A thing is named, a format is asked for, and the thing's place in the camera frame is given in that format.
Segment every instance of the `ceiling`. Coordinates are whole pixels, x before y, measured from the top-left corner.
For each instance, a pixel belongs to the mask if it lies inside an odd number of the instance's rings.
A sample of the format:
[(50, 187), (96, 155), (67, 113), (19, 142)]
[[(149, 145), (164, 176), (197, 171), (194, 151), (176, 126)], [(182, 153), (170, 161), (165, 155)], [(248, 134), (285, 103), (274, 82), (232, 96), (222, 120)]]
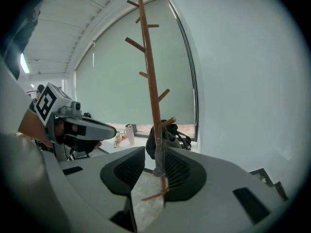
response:
[(135, 9), (126, 1), (44, 0), (24, 51), (30, 73), (20, 68), (18, 83), (26, 91), (31, 83), (67, 79), (93, 40)]
[(30, 74), (66, 73), (88, 25), (112, 0), (44, 0), (24, 51)]

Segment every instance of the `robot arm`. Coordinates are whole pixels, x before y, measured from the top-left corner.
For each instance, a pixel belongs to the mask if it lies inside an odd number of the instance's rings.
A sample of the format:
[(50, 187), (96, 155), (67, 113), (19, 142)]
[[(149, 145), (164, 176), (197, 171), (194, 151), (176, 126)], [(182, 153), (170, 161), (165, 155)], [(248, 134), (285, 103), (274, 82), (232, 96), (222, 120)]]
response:
[[(92, 152), (98, 141), (116, 136), (116, 129), (105, 123), (82, 115), (79, 102), (72, 101), (61, 89), (48, 83), (44, 88), (35, 110), (45, 127), (45, 134), (54, 144), (69, 146), (73, 151)], [(64, 121), (64, 135), (56, 137), (54, 126), (58, 120)], [(72, 130), (77, 125), (78, 131)]]

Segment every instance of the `person's arm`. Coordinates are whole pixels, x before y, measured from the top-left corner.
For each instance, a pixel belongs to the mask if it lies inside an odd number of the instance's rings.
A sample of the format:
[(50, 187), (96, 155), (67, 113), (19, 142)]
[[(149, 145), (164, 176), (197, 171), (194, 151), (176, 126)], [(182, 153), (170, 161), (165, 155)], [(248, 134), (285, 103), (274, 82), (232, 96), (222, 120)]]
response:
[(18, 132), (29, 136), (32, 139), (42, 142), (44, 145), (52, 148), (51, 142), (49, 142), (44, 134), (44, 126), (40, 121), (38, 115), (31, 110), (27, 110), (20, 125)]

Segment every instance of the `black bag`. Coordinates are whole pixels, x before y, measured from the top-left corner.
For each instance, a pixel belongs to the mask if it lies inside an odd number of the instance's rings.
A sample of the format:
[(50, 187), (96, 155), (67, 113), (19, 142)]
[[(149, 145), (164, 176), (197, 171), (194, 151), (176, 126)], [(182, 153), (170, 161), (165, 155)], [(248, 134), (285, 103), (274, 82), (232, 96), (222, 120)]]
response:
[(90, 114), (89, 112), (85, 112), (83, 115), (84, 115), (85, 117), (91, 118), (91, 114)]
[[(168, 138), (167, 140), (170, 140), (171, 142), (174, 142), (176, 138), (178, 138), (179, 141), (182, 142), (181, 148), (185, 150), (191, 150), (191, 138), (178, 130), (178, 126), (176, 124), (171, 124), (166, 127), (166, 130), (169, 132), (169, 134), (162, 133), (162, 137), (164, 139)], [(151, 159), (155, 159), (155, 151), (156, 151), (156, 141), (155, 141), (155, 131), (152, 127), (150, 130), (150, 134), (146, 143), (146, 151), (150, 155)]]

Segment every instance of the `ceiling light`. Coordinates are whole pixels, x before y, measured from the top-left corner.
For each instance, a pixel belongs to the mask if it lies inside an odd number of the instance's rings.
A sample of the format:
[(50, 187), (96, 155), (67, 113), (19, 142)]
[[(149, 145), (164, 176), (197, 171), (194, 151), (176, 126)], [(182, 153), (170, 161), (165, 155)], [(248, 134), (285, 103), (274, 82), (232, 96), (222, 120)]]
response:
[(20, 65), (23, 68), (25, 73), (30, 73), (23, 53), (20, 55)]

